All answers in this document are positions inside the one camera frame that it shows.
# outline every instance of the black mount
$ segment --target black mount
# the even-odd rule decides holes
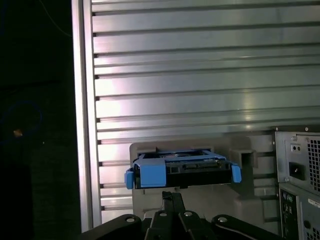
[[[143,221],[125,214],[84,232],[79,240],[283,240],[282,237],[229,215],[211,222],[186,210],[180,193],[162,192],[162,210]]]

